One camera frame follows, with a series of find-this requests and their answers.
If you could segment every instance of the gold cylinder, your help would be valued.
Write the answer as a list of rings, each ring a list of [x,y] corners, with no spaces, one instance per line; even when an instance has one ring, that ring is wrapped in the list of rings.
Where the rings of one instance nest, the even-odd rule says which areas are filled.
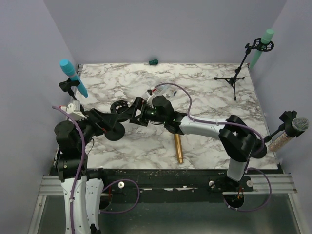
[[[175,151],[178,163],[183,163],[183,151],[179,134],[175,134]]]

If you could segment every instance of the white marble surface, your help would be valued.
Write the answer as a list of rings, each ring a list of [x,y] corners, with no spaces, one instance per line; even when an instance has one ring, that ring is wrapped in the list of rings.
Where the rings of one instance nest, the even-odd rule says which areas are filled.
[[[185,87],[193,98],[191,114],[196,117],[227,118],[238,115],[250,127],[263,136],[267,131],[256,99],[254,87],[245,65],[234,92],[225,81],[213,77],[234,75],[237,64],[85,64],[81,80],[88,89],[88,98],[77,94],[86,109],[110,111],[110,105],[119,99],[132,102],[151,85],[148,77],[157,75]],[[189,100],[178,91],[171,99],[173,107],[186,112]],[[142,127],[123,123],[125,136],[119,141],[108,141],[105,136],[95,137],[95,145],[89,154],[89,168],[121,169],[227,169],[230,158],[221,141],[196,136],[181,136],[184,163],[176,159],[174,137],[162,126],[149,124]],[[259,169],[276,169],[273,153],[263,159],[252,159],[250,166]]]

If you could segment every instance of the mesh microphone head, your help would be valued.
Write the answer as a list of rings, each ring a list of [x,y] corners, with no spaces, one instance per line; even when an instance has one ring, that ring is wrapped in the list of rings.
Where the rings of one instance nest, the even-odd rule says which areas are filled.
[[[309,120],[304,117],[295,118],[292,121],[292,127],[295,128],[299,132],[303,132],[309,127]]]

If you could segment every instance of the tripod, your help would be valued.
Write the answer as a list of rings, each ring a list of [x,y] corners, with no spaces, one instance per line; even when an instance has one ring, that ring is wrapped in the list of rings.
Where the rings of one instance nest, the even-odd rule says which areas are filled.
[[[245,45],[245,56],[240,64],[240,66],[238,68],[235,69],[235,75],[231,78],[218,78],[218,77],[215,77],[214,79],[215,80],[218,80],[218,79],[222,79],[222,80],[225,80],[226,82],[229,83],[229,85],[234,89],[234,101],[236,101],[236,86],[235,86],[235,83],[240,80],[240,79],[244,79],[245,77],[240,77],[240,78],[237,78],[238,74],[240,73],[240,70],[242,69],[242,66],[247,58],[247,55],[250,54],[251,50],[252,49],[257,49],[261,52],[267,52],[267,51],[271,51],[274,47],[274,44],[272,41],[270,41],[268,44],[263,44],[261,42],[261,38],[257,38],[256,40],[253,41],[253,45],[249,45],[249,43],[247,43]]]

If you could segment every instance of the wall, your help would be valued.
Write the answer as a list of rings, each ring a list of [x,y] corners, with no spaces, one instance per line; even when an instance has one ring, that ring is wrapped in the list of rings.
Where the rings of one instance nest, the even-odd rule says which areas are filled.
[[[286,0],[44,2],[78,63],[238,63]]]
[[[278,118],[285,110],[296,110],[312,123],[311,12],[310,0],[288,0],[273,26],[275,48],[263,54],[252,70],[271,132],[281,124]],[[293,139],[277,155],[285,171],[292,173],[306,218],[312,220],[312,129]]]
[[[51,106],[68,101],[58,63],[73,58],[42,0],[2,0],[0,31],[0,233],[26,234],[64,119]]]

